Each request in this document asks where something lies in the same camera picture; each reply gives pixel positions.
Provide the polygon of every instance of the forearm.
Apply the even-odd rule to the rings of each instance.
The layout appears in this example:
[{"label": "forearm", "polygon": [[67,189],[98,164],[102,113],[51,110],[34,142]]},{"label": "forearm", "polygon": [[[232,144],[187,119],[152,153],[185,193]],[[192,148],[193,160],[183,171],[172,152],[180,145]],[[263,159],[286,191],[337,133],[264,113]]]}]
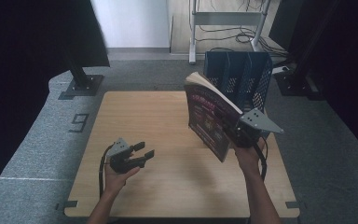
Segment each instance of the forearm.
[{"label": "forearm", "polygon": [[104,192],[100,201],[98,201],[94,210],[92,210],[91,215],[89,216],[88,224],[99,224],[107,223],[109,218],[110,210],[112,208],[113,202],[117,197],[117,193]]},{"label": "forearm", "polygon": [[244,174],[252,224],[281,223],[259,173]]}]

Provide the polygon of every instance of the dark book cover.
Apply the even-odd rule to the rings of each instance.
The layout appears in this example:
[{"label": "dark book cover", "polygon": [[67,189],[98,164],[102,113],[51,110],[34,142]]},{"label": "dark book cover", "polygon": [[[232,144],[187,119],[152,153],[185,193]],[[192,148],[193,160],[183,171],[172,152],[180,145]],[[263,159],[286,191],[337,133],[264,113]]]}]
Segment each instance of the dark book cover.
[{"label": "dark book cover", "polygon": [[200,137],[214,155],[223,162],[228,152],[228,139],[221,118],[236,123],[241,116],[227,99],[210,88],[187,82],[188,126]]}]

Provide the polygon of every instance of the blue plastic basket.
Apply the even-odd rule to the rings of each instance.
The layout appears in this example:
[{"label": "blue plastic basket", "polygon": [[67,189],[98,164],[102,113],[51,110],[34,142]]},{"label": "blue plastic basket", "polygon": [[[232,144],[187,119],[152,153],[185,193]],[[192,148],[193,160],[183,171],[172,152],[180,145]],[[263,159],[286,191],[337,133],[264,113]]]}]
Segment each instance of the blue plastic basket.
[{"label": "blue plastic basket", "polygon": [[207,51],[204,75],[232,103],[246,112],[264,111],[272,60],[266,52]]}]

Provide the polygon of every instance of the black metal base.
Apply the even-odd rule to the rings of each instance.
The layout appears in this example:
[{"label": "black metal base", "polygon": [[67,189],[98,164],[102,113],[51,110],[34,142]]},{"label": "black metal base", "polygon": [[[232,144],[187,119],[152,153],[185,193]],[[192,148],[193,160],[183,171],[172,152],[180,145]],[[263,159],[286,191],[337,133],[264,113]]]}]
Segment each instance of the black metal base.
[{"label": "black metal base", "polygon": [[312,88],[307,79],[295,83],[290,72],[275,74],[274,76],[283,96],[307,96],[310,100],[324,100],[322,94],[315,87]]},{"label": "black metal base", "polygon": [[103,81],[103,75],[87,75],[88,83],[85,87],[79,87],[72,79],[66,91],[63,91],[59,100],[72,100],[75,96],[94,96]]}]

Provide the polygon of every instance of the white metal stand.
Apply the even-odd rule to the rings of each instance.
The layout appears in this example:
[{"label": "white metal stand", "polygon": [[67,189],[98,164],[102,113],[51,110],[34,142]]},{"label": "white metal stand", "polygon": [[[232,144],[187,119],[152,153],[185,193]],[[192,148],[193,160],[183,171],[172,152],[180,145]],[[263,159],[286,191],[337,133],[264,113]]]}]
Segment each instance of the white metal stand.
[{"label": "white metal stand", "polygon": [[197,0],[193,0],[191,13],[192,33],[190,38],[189,63],[196,63],[196,25],[247,25],[256,26],[255,38],[251,41],[254,51],[261,51],[258,40],[266,21],[270,0],[263,4],[261,12],[198,12]]}]

